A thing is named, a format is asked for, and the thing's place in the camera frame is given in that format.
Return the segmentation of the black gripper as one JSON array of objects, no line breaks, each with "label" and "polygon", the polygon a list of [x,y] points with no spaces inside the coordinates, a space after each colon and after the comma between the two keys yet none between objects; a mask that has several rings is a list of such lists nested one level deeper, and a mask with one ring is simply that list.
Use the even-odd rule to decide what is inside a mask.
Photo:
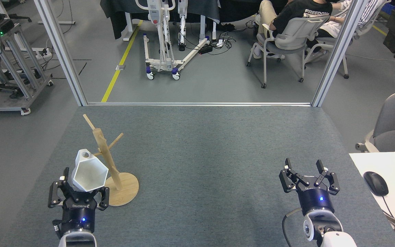
[{"label": "black gripper", "polygon": [[[94,194],[87,192],[76,192],[75,196],[70,194],[71,186],[68,183],[69,167],[64,170],[64,178],[54,181],[50,186],[48,207],[53,208],[62,203],[62,219],[54,220],[53,226],[57,235],[65,235],[75,231],[94,233],[95,209],[104,211],[109,206],[110,188],[103,186],[94,190]],[[64,201],[58,196],[58,189],[64,194]],[[101,194],[101,200],[97,205],[94,195]]]},{"label": "black gripper", "polygon": [[[327,167],[324,167],[321,160],[317,160],[316,166],[320,175],[315,181],[315,187],[312,188],[306,187],[306,180],[303,178],[303,175],[292,169],[289,158],[286,158],[284,169],[279,173],[284,192],[289,193],[297,190],[303,216],[313,210],[335,212],[329,195],[336,195],[340,191],[337,175],[329,171]],[[328,180],[329,187],[327,189],[324,186],[319,188],[325,178]],[[296,186],[298,183],[302,183],[304,186]]]}]

